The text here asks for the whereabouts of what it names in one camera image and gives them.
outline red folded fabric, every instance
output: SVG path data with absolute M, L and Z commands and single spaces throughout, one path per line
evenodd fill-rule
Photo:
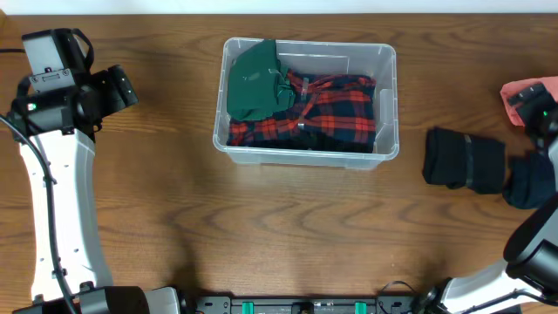
M 507 99 L 517 95 L 518 92 L 521 92 L 525 88 L 537 83 L 544 84 L 544 86 L 547 88 L 547 91 L 550 92 L 550 94 L 552 95 L 552 98 L 554 98 L 555 101 L 558 102 L 558 77 L 528 78 L 521 81 L 510 82 L 502 86 L 500 95 L 502 97 L 502 100 L 504 101 L 504 107 L 506 108 L 507 116 L 515 126 L 525 126 L 525 124 L 521 120 L 520 115 L 517 114 L 517 112 L 515 111 L 515 106 L 511 106 L 507 102 Z

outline plaid shirt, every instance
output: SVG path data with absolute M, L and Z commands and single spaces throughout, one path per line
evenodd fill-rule
M 301 97 L 304 78 L 309 80 L 306 101 Z M 295 104 L 261 121 L 231 119 L 228 145 L 253 146 L 267 140 L 290 140 L 304 130 L 373 147 L 376 137 L 372 110 L 374 78 L 301 75 L 289 70 L 287 79 L 296 94 Z

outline clear plastic container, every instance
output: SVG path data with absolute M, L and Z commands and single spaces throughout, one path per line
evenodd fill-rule
M 319 43 L 277 40 L 277 57 L 294 71 L 311 74 L 363 74 L 377 81 L 373 101 L 376 141 L 373 154 L 227 146 L 227 86 L 232 61 L 261 42 L 230 38 L 223 49 L 213 142 L 239 164 L 276 163 L 371 170 L 399 152 L 398 89 L 395 50 L 388 44 Z

